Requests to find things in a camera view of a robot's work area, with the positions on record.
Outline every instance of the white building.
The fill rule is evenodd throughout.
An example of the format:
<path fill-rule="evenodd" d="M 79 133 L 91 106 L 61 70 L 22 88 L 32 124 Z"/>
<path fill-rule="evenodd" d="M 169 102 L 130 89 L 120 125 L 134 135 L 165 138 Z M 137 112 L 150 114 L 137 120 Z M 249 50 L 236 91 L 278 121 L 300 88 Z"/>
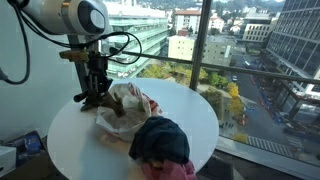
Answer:
<path fill-rule="evenodd" d="M 230 28 L 230 31 L 233 31 L 234 34 L 239 34 L 239 32 L 240 32 L 240 26 L 232 26 L 232 27 Z"/>
<path fill-rule="evenodd" d="M 193 33 L 199 31 L 201 11 L 180 10 L 175 13 L 175 27 L 178 30 L 192 27 Z"/>
<path fill-rule="evenodd" d="M 134 34 L 142 44 L 142 53 L 159 55 L 161 49 L 166 45 L 168 37 L 168 20 L 164 11 L 142 8 L 133 5 L 123 5 L 118 2 L 105 2 L 108 8 L 110 26 L 112 31 L 125 31 Z M 110 37 L 102 44 L 111 44 L 116 48 L 121 48 L 126 42 L 126 37 Z M 136 41 L 126 48 L 127 51 L 139 52 Z M 134 56 L 121 54 L 114 56 L 117 61 L 128 63 L 136 59 Z M 108 62 L 108 76 L 113 79 L 134 78 L 149 64 L 150 59 L 141 57 L 137 62 L 124 65 L 116 62 Z"/>
<path fill-rule="evenodd" d="M 211 17 L 209 21 L 209 26 L 210 28 L 219 29 L 219 31 L 222 32 L 224 21 L 219 17 Z"/>
<path fill-rule="evenodd" d="M 169 37 L 170 58 L 190 60 L 196 36 Z M 226 36 L 207 36 L 203 51 L 203 63 L 229 66 L 236 42 Z"/>
<path fill-rule="evenodd" d="M 248 14 L 240 29 L 241 39 L 248 42 L 263 42 L 273 31 L 277 21 L 278 17 L 269 14 Z"/>

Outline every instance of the round white table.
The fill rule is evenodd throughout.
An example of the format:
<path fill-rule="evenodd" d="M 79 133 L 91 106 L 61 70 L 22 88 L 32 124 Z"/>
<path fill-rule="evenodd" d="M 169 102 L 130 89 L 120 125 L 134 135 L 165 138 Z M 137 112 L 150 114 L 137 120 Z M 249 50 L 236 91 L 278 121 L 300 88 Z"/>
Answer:
<path fill-rule="evenodd" d="M 198 172 L 212 155 L 219 136 L 216 114 L 198 93 L 159 79 L 124 79 L 158 102 L 163 116 L 187 135 L 190 160 Z M 71 100 L 54 118 L 48 133 L 49 155 L 70 180 L 141 180 L 145 176 L 128 155 L 130 144 L 108 135 L 95 123 L 96 109 L 80 112 L 82 103 Z"/>

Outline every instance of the building window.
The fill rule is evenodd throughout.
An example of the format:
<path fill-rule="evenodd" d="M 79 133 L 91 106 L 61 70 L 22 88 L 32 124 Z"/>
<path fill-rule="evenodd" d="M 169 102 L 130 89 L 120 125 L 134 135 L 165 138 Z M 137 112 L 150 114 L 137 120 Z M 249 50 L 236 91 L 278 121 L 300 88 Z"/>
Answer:
<path fill-rule="evenodd" d="M 320 92 L 320 85 L 318 85 L 318 84 L 317 84 L 317 85 L 314 85 L 311 91 L 313 91 L 313 92 Z"/>

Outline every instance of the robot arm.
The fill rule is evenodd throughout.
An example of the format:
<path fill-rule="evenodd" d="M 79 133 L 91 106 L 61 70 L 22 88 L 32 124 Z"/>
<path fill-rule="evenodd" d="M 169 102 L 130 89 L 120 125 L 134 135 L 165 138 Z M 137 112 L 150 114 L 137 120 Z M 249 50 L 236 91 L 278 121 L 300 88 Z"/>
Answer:
<path fill-rule="evenodd" d="M 99 0 L 7 1 L 23 11 L 38 28 L 51 35 L 84 35 L 87 42 L 92 42 L 93 39 L 110 33 L 107 8 Z M 108 93 L 112 84 L 112 79 L 107 78 L 106 73 L 108 58 L 100 55 L 100 42 L 93 42 L 94 44 L 87 47 L 89 51 L 72 49 L 71 52 L 60 53 L 60 56 L 64 58 L 70 55 L 84 55 L 84 58 L 80 58 L 78 62 L 85 66 L 86 76 L 79 78 L 85 81 L 87 88 L 81 94 L 76 95 L 74 100 L 80 102 L 86 99 L 81 110 L 105 106 L 113 109 L 120 117 L 125 114 L 122 103 L 115 101 Z"/>
<path fill-rule="evenodd" d="M 48 34 L 92 36 L 110 33 L 107 8 L 98 0 L 22 0 L 19 8 Z"/>

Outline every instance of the white box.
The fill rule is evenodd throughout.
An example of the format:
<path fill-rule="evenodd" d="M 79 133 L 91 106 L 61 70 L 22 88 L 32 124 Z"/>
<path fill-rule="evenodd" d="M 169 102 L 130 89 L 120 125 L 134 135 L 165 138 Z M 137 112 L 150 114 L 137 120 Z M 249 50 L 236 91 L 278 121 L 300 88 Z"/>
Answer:
<path fill-rule="evenodd" d="M 0 177 L 16 168 L 16 148 L 0 146 Z"/>

